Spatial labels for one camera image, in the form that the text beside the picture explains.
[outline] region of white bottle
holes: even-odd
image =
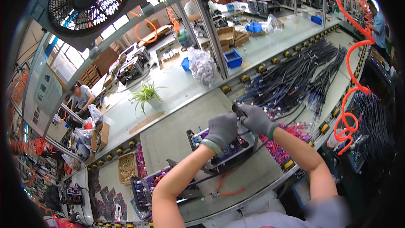
[[[343,129],[336,129],[336,134],[338,135],[342,131],[343,131]],[[334,132],[332,132],[331,136],[329,137],[329,139],[327,141],[327,147],[328,148],[335,148],[335,147],[339,146],[341,143],[343,143],[343,141],[342,142],[338,141],[335,138]]]

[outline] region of spider plant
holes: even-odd
[[[140,105],[141,112],[145,114],[144,105],[145,102],[151,101],[152,99],[156,98],[161,103],[160,97],[158,96],[158,89],[159,88],[166,88],[166,87],[155,87],[154,82],[152,83],[141,83],[141,91],[140,92],[132,92],[134,96],[131,99],[131,103],[134,101],[136,102],[135,106],[135,116],[136,116],[136,108]]]

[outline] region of workbench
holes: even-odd
[[[298,19],[297,24],[293,22],[294,19]],[[307,39],[320,32],[321,26],[308,23],[307,21],[307,19],[300,19],[299,16],[292,16],[291,18],[287,18],[285,22],[286,27],[283,32],[273,34],[274,36],[259,37],[255,42],[247,43],[245,45],[245,48],[247,48],[246,54],[243,48],[239,48],[238,51],[243,59],[250,64],[243,69],[241,67],[233,69],[230,73],[237,75],[249,70],[267,58],[276,55],[276,53],[288,49],[294,42],[299,43],[303,39]],[[336,20],[332,20],[330,23],[327,22],[327,25],[337,22]],[[293,36],[291,32],[294,30],[297,30],[297,33]],[[349,48],[349,42],[353,43],[353,38],[342,31],[328,34],[326,40],[332,42],[335,46],[342,45],[346,48]],[[350,58],[352,71],[357,67],[359,59],[360,57],[357,53],[353,52]],[[319,67],[315,74],[318,74],[325,66]],[[201,129],[205,129],[209,118],[216,114],[230,111],[231,101],[242,94],[241,92],[232,92],[228,96],[223,94],[220,89],[216,88],[225,83],[220,78],[217,78],[212,88],[201,86],[196,83],[189,72],[184,72],[180,66],[177,67],[176,65],[163,69],[159,73],[156,72],[156,74],[151,72],[146,79],[149,78],[153,79],[156,85],[168,87],[167,89],[161,89],[159,93],[163,99],[163,103],[158,109],[152,110],[145,107],[147,115],[157,114],[157,116],[130,134],[129,131],[146,117],[140,115],[139,112],[137,113],[138,118],[129,115],[135,112],[134,105],[131,105],[126,99],[127,96],[129,97],[129,92],[131,91],[128,90],[127,96],[122,98],[117,105],[113,106],[104,115],[105,121],[110,124],[109,143],[104,148],[106,150],[97,153],[96,159],[98,155],[104,155],[121,143],[134,139],[137,136],[143,148],[145,168],[148,174],[166,167],[168,165],[166,159],[168,158],[179,162],[191,153],[191,147],[185,132],[188,129],[198,132],[198,126]],[[320,124],[331,114],[332,109],[339,103],[339,99],[345,93],[349,83],[350,76],[345,63],[343,63],[330,86],[330,91],[327,93],[326,103],[320,117],[313,121],[313,112],[305,109],[296,119],[296,122],[313,122],[315,124],[313,131],[317,130]],[[297,109],[296,112],[281,119],[279,122],[290,122],[301,110],[301,108]],[[329,135],[333,131],[333,125],[331,124],[329,131],[314,143],[315,149],[318,149],[326,142],[326,139],[329,138]],[[100,188],[108,187],[110,191],[114,189],[116,194],[122,194],[126,205],[128,205],[127,221],[139,221],[130,205],[130,201],[133,198],[132,189],[130,186],[119,184],[117,179],[117,163],[115,161],[105,168],[102,167],[90,173],[96,173],[92,177],[99,178]],[[180,212],[186,225],[189,226],[200,224],[230,211],[235,211],[282,185],[298,168],[297,165],[294,165],[289,171],[284,172],[276,164],[267,149],[261,148],[245,164],[233,171],[222,186],[222,190],[224,191],[236,191],[246,188],[245,192],[235,196],[220,195],[214,198],[210,193],[215,190],[219,178],[213,178],[199,184],[200,190],[205,196],[204,201],[195,199],[181,204],[179,206]],[[207,175],[200,171],[196,175],[196,179],[202,179],[205,176]]]

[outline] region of fan grille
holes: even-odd
[[[103,28],[106,20],[117,17],[127,0],[95,0],[84,10],[75,9],[74,2],[48,1],[48,18],[52,28],[68,37],[84,36]]]

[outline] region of woman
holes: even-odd
[[[69,92],[70,98],[72,98],[72,111],[78,110],[77,115],[81,118],[87,118],[90,116],[88,107],[94,103],[94,93],[87,85],[76,82]]]
[[[347,225],[342,201],[337,196],[335,182],[318,152],[302,140],[287,133],[257,106],[241,105],[246,114],[240,122],[251,132],[268,136],[283,147],[307,173],[311,181],[311,201],[305,208],[307,221],[281,213],[267,212],[246,217],[226,225],[226,228],[250,227],[341,227]],[[156,228],[185,227],[176,204],[176,197],[186,188],[198,170],[214,155],[221,155],[237,137],[236,114],[220,114],[209,120],[209,134],[200,147],[188,155],[156,186],[152,196],[153,223]]]

